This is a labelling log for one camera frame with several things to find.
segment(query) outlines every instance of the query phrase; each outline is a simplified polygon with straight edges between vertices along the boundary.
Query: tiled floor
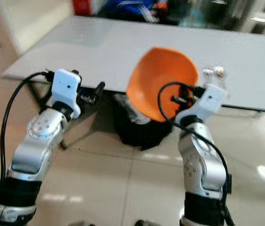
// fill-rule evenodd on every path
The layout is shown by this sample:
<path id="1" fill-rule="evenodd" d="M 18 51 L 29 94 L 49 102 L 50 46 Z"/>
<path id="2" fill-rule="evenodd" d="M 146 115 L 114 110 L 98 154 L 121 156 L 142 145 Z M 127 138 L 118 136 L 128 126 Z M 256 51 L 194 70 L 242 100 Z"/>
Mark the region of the tiled floor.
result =
<path id="1" fill-rule="evenodd" d="M 265 114 L 222 109 L 208 126 L 233 174 L 228 206 L 236 225 L 265 225 Z M 140 152 L 123 145 L 102 112 L 76 125 L 65 136 L 66 151 L 54 163 L 37 199 L 31 226 L 67 226 L 87 220 L 96 226 L 133 226 L 142 218 L 177 226 L 184 202 L 179 130 L 159 147 Z M 9 126 L 7 162 L 25 134 Z"/>

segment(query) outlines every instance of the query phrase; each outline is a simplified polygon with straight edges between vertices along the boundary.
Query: blue object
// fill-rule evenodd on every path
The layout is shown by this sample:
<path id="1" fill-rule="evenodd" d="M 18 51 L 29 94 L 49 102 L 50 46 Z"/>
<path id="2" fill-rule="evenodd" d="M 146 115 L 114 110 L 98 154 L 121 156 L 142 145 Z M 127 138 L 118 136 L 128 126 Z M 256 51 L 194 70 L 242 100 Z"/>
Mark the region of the blue object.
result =
<path id="1" fill-rule="evenodd" d="M 142 15 L 141 7 L 151 10 L 155 0 L 109 0 L 108 11 L 118 15 Z"/>

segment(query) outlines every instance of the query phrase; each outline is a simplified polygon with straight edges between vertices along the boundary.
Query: red object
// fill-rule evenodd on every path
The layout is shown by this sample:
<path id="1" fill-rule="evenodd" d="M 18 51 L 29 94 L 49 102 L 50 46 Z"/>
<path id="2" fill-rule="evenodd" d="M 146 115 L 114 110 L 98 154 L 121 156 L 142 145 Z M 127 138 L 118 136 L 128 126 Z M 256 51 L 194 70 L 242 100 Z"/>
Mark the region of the red object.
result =
<path id="1" fill-rule="evenodd" d="M 91 10 L 91 0 L 72 0 L 76 15 L 93 15 Z"/>

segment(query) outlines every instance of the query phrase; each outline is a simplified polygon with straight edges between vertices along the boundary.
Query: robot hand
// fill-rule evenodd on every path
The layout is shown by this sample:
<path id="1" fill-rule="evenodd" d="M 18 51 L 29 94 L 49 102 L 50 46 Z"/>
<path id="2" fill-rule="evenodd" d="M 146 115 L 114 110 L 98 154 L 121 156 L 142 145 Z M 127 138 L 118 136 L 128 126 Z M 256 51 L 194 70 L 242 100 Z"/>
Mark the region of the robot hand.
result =
<path id="1" fill-rule="evenodd" d="M 80 95 L 80 84 L 77 71 L 55 72 L 52 106 L 29 122 L 26 137 L 17 147 L 7 176 L 0 183 L 0 225 L 23 226 L 33 218 L 41 183 L 68 122 L 80 115 L 81 107 L 95 104 L 105 87 L 101 82 L 91 97 L 84 97 Z"/>

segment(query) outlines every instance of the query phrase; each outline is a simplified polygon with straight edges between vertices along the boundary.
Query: black connector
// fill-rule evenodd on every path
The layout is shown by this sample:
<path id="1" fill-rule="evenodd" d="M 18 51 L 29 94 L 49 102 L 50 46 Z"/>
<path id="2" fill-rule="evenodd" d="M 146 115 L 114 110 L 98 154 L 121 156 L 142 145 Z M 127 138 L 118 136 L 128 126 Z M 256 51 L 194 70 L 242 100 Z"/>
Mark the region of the black connector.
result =
<path id="1" fill-rule="evenodd" d="M 202 87 L 192 87 L 191 88 L 191 91 L 193 92 L 193 95 L 196 96 L 196 97 L 202 97 L 204 91 L 206 91 L 206 89 L 202 88 Z"/>
<path id="2" fill-rule="evenodd" d="M 54 80 L 54 75 L 55 75 L 55 72 L 53 71 L 48 71 L 48 72 L 42 72 L 42 75 L 46 78 L 46 80 L 48 82 L 53 82 Z"/>

